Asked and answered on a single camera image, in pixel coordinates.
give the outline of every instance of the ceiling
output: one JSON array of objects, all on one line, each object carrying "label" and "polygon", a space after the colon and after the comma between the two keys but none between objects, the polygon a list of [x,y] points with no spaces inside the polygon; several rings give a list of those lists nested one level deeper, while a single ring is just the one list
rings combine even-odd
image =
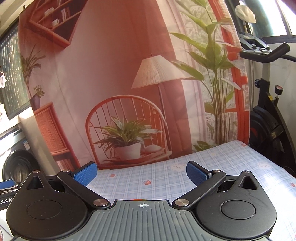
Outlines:
[{"label": "ceiling", "polygon": [[33,0],[0,0],[0,35],[23,11],[23,6],[28,6],[31,2]]}]

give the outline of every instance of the wooden cabinet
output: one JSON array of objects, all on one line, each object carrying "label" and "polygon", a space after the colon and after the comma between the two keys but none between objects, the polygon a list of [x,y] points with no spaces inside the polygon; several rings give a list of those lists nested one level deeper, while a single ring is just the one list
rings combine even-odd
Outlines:
[{"label": "wooden cabinet", "polygon": [[38,0],[29,28],[66,48],[70,45],[78,18],[87,0]]},{"label": "wooden cabinet", "polygon": [[57,118],[53,103],[50,102],[34,111],[42,136],[61,170],[74,171],[80,167],[70,143]]}]

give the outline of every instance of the mattress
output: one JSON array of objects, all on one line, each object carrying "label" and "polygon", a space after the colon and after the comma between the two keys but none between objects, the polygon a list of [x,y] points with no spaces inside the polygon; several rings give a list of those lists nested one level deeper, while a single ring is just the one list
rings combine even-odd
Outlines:
[{"label": "mattress", "polygon": [[208,170],[220,169],[227,175],[251,171],[277,212],[271,240],[296,240],[296,179],[240,141],[149,165],[99,170],[87,187],[111,203],[116,199],[167,199],[171,203],[196,187],[186,175],[189,161]]}]

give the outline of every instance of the adjustment knob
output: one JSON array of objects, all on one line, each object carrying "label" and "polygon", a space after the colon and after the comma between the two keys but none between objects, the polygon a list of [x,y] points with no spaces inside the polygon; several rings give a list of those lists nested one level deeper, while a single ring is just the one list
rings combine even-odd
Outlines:
[{"label": "adjustment knob", "polygon": [[260,82],[261,82],[260,79],[256,79],[255,82],[254,82],[255,87],[260,88]]},{"label": "adjustment knob", "polygon": [[275,88],[274,88],[274,91],[277,95],[281,95],[284,91],[284,88],[279,86],[279,85],[276,85]]}]

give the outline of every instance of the gray gripper body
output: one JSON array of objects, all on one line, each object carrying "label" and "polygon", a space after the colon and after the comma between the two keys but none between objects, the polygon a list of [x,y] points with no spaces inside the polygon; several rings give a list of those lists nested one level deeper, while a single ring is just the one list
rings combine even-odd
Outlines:
[{"label": "gray gripper body", "polygon": [[[15,241],[28,241],[16,238]],[[167,200],[117,201],[94,211],[77,232],[60,241],[225,241],[206,232],[191,212],[171,207]]]}]

